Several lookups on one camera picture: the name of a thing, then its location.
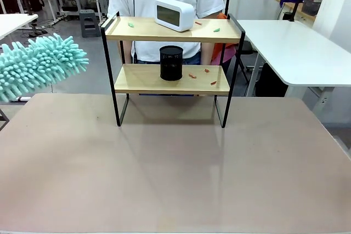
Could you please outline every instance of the clock display screen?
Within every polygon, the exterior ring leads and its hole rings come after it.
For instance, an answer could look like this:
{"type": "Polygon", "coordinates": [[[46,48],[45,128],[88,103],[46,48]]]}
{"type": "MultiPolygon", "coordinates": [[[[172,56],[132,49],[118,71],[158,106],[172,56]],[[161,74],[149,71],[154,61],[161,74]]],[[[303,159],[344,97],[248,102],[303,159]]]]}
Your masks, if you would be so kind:
{"type": "Polygon", "coordinates": [[[179,27],[180,23],[180,13],[175,10],[171,10],[168,8],[164,8],[161,6],[157,6],[157,18],[165,21],[167,23],[170,23],[174,26],[179,27]]]}

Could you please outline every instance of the two-tier shelf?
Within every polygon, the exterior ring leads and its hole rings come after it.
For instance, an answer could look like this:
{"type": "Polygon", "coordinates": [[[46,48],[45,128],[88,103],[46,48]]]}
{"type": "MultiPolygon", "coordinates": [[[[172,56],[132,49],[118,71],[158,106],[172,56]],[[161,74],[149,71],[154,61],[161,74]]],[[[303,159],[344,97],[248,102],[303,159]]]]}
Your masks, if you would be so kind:
{"type": "Polygon", "coordinates": [[[225,127],[245,32],[232,15],[228,15],[228,19],[197,19],[196,21],[201,25],[194,23],[194,27],[185,32],[163,27],[155,23],[153,18],[120,17],[119,14],[103,23],[101,34],[118,126],[122,124],[129,102],[129,94],[194,94],[214,96],[220,123],[223,128],[225,127]],[[120,41],[121,44],[123,65],[117,79],[112,76],[107,41],[120,41]],[[169,82],[161,79],[159,65],[126,64],[123,41],[207,42],[222,43],[223,47],[219,66],[183,65],[183,78],[169,82]],[[222,68],[226,43],[239,43],[230,86],[222,68]],[[189,74],[196,76],[196,79],[189,77],[189,74]],[[121,116],[118,112],[116,93],[127,94],[121,116]],[[223,118],[217,104],[217,96],[228,96],[223,118]]]}

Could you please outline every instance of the laboratory room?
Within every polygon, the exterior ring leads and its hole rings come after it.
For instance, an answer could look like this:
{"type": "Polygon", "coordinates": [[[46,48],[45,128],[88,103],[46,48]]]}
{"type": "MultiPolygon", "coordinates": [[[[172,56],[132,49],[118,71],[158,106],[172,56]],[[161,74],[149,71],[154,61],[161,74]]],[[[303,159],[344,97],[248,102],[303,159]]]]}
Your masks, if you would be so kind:
{"type": "Polygon", "coordinates": [[[351,232],[351,0],[0,0],[0,234],[351,232]]]}

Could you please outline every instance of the white digital clock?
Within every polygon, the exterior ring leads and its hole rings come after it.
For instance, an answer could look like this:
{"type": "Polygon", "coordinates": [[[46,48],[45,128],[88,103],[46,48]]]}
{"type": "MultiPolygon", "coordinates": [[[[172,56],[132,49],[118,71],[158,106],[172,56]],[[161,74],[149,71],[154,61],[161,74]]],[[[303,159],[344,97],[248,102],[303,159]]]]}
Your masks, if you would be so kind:
{"type": "Polygon", "coordinates": [[[192,5],[176,0],[156,0],[156,23],[178,32],[189,30],[193,27],[195,9],[192,5]]]}

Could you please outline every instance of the black pen holder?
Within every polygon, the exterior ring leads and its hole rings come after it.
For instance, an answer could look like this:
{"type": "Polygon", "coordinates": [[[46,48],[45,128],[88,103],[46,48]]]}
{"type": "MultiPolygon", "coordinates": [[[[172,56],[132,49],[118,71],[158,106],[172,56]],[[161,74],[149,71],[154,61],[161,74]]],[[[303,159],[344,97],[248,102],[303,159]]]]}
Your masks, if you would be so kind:
{"type": "Polygon", "coordinates": [[[165,46],[160,49],[161,78],[165,81],[178,81],[183,76],[183,49],[165,46]]]}

